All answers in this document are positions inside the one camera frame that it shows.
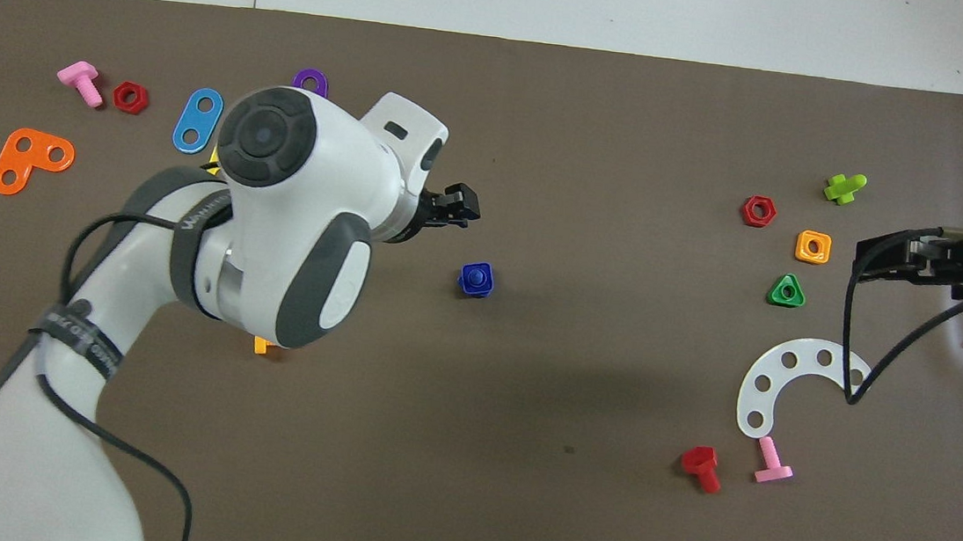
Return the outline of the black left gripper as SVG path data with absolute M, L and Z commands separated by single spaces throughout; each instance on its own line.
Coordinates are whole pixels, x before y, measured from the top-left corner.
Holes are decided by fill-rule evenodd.
M 468 229 L 471 220 L 481 218 L 479 207 L 478 195 L 465 183 L 445 187 L 445 194 L 424 189 L 419 194 L 416 210 L 404 229 L 397 234 L 396 243 L 402 244 L 422 229 L 430 227 L 456 226 Z

